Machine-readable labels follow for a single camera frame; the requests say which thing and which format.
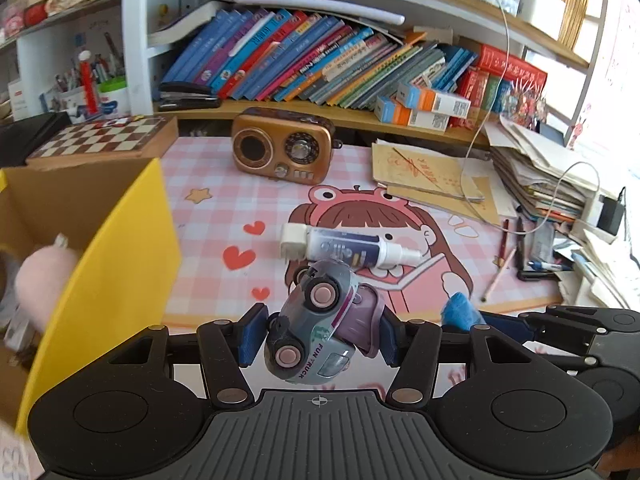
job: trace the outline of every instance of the medicine box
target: medicine box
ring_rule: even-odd
[[[381,123],[402,124],[444,132],[449,124],[449,116],[434,112],[421,112],[402,106],[389,97],[378,96],[374,113]]]
[[[466,119],[471,101],[456,94],[400,83],[396,100],[406,108]]]

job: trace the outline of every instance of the pink checkered tablecloth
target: pink checkered tablecloth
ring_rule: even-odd
[[[471,290],[476,306],[494,312],[559,299],[554,282],[524,283],[513,271],[501,279],[490,302],[481,304],[479,298],[497,271],[501,233],[376,190],[369,148],[335,151],[327,178],[315,187],[238,171],[228,138],[180,138],[162,158],[162,170],[182,250],[166,308],[169,324],[238,319],[256,301],[278,310],[294,270],[279,258],[280,230],[287,221],[337,223],[358,232],[392,235],[403,245],[417,244],[426,259],[443,253],[437,264],[417,276],[407,267],[364,271],[404,319],[438,319],[447,297],[457,290]]]

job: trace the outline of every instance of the yellow box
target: yellow box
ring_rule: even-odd
[[[31,370],[0,349],[0,418],[18,434],[43,393],[160,322],[180,266],[158,159],[0,171],[0,251],[23,261],[58,233],[82,256]]]

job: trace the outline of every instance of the retro radio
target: retro radio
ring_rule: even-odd
[[[329,170],[335,127],[323,117],[248,108],[235,119],[231,131],[239,170],[282,178],[300,184],[320,184]]]

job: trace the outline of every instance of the pencil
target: pencil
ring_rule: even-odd
[[[487,301],[489,301],[489,296],[492,294],[492,292],[495,289],[495,286],[498,284],[498,282],[500,281],[500,278],[502,277],[502,275],[504,274],[504,271],[507,270],[507,267],[509,266],[509,263],[511,263],[511,260],[513,260],[513,257],[515,256],[516,253],[516,247],[514,247],[511,252],[509,253],[509,256],[507,256],[507,259],[504,261],[504,265],[500,268],[500,270],[496,273],[496,275],[494,276],[494,278],[491,280],[491,283],[489,284],[489,287],[487,288],[486,292],[482,295],[482,298],[480,298],[482,300],[483,303],[486,303]]]
[[[502,224],[502,228],[504,229],[504,231],[502,231],[502,240],[500,242],[500,252],[498,252],[498,267],[502,268],[502,266],[504,265],[504,255],[507,251],[507,234],[509,231],[509,220],[505,220],[504,224]]]

